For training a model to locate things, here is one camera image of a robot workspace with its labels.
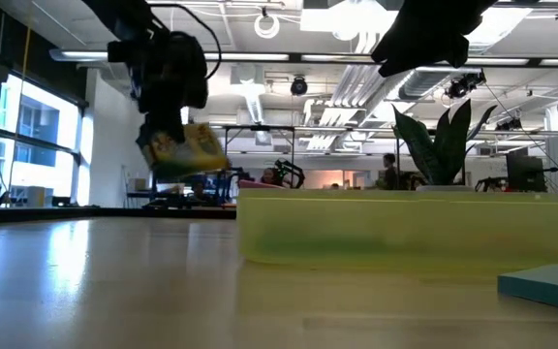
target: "ceiling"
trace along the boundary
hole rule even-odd
[[[217,6],[192,7],[206,24],[216,33],[223,51],[242,52],[354,52],[357,39],[340,41],[331,33],[300,31],[298,16],[303,8],[302,0],[284,0],[285,8],[270,8],[271,14],[288,16],[280,19],[280,30],[272,39],[263,39],[254,31],[256,8]],[[81,0],[0,0],[0,7],[11,16],[32,27],[42,36],[61,48],[68,49],[105,49],[114,37],[95,18]],[[155,14],[173,30],[181,30],[196,36],[205,50],[215,51],[216,45],[210,35],[187,14],[175,9],[158,9]],[[553,17],[558,12],[534,11],[531,16]],[[510,35],[490,48],[486,54],[500,55],[558,55],[558,20],[524,19],[512,30]],[[263,83],[266,93],[260,101],[266,111],[303,112],[303,106],[310,98],[328,98],[345,75],[344,65],[305,65],[305,64],[262,64]],[[543,106],[556,102],[558,96],[558,70],[549,69],[494,69],[484,70],[487,83],[492,92],[508,109],[521,109],[522,120],[527,128],[543,126]],[[210,81],[210,97],[207,107],[199,111],[204,119],[212,120],[212,115],[236,114],[246,110],[247,102],[241,95],[231,90],[232,65],[224,64]],[[306,97],[293,97],[290,86],[294,76],[305,76],[309,90]],[[113,86],[126,92],[128,82],[122,67],[111,66],[102,69],[102,76]],[[358,85],[358,90],[365,79]],[[416,103],[410,110],[415,117],[428,126],[446,110],[449,100],[442,97],[444,84],[437,86],[431,94]],[[529,90],[533,96],[528,97]],[[470,94],[476,117],[497,101],[485,87]],[[495,114],[502,113],[501,108]],[[291,113],[286,113],[286,121],[292,122]]]

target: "potted plant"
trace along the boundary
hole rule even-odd
[[[395,136],[404,140],[418,170],[429,185],[419,190],[462,190],[466,187],[453,185],[455,176],[464,166],[467,153],[466,142],[474,138],[490,117],[496,106],[490,107],[475,128],[471,126],[471,100],[465,102],[450,120],[450,109],[438,120],[436,137],[432,142],[427,128],[395,108]]]

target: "white wall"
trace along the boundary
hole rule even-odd
[[[130,98],[108,85],[96,71],[88,74],[87,87],[90,107],[85,113],[93,118],[94,129],[89,204],[122,207],[126,200],[126,177],[149,177],[135,143],[143,116]]]

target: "computer monitor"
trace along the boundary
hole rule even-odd
[[[507,160],[510,189],[523,192],[546,192],[542,159],[508,154]]]

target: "desk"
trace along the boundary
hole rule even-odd
[[[147,199],[148,202],[155,199],[167,199],[167,200],[181,200],[182,196],[176,193],[153,193],[151,191],[139,191],[139,192],[129,192],[126,194],[126,208],[138,208],[139,199]]]

